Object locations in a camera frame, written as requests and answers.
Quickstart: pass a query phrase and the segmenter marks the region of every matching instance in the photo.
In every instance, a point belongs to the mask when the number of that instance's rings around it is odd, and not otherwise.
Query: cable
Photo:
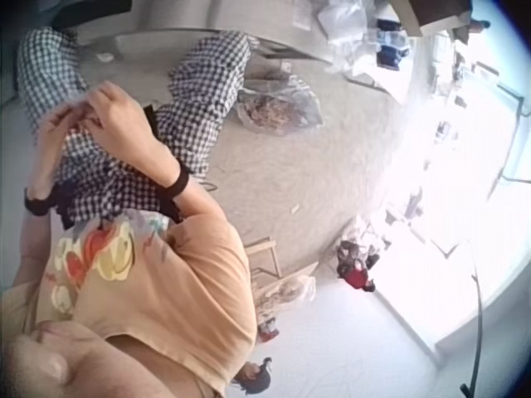
[[[214,192],[217,191],[217,185],[212,184],[211,182],[201,182],[201,186],[205,188],[205,191],[207,192]]]
[[[474,368],[472,370],[472,377],[470,379],[470,387],[463,383],[460,385],[459,389],[466,398],[474,398],[475,385],[478,380],[478,372],[480,371],[481,345],[483,342],[483,304],[481,303],[480,281],[478,280],[478,269],[475,265],[474,253],[472,252],[472,246],[470,244],[470,241],[466,241],[468,242],[470,256],[472,258],[472,264],[474,265],[474,274],[472,275],[472,279],[475,282],[475,287],[477,289],[478,294],[478,337],[475,346]]]

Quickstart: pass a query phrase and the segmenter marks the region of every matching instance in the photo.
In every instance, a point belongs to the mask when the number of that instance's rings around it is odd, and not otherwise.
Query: plastic bag
[[[361,0],[330,2],[317,18],[331,44],[362,40],[367,31],[367,15]]]
[[[334,63],[326,71],[344,72],[348,77],[365,73],[377,65],[376,54],[382,48],[378,43],[352,41],[335,48]]]
[[[256,133],[286,135],[323,125],[317,96],[298,76],[286,72],[247,80],[238,93],[236,112]]]
[[[266,322],[281,311],[300,308],[315,298],[313,276],[293,276],[267,290],[255,299],[258,323]]]

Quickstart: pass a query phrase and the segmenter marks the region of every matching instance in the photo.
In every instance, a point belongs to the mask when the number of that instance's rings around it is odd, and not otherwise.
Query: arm
[[[170,187],[181,172],[171,151],[153,135],[139,103],[117,85],[106,82],[87,95],[95,114],[83,125],[94,140],[162,187]],[[192,177],[174,202],[185,217],[209,215],[226,220],[210,194]]]
[[[37,148],[26,195],[31,200],[45,200],[53,188],[53,176],[61,159],[65,136],[76,120],[76,114],[68,105],[52,110],[42,120],[37,131]],[[24,214],[20,236],[21,263],[13,286],[42,278],[50,258],[50,212],[35,216]]]

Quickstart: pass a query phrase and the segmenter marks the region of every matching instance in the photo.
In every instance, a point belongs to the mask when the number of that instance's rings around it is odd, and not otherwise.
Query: orange t-shirt
[[[248,260],[233,226],[193,216],[166,231],[138,211],[66,232],[40,284],[2,297],[2,333],[74,320],[131,336],[224,395],[255,343]]]

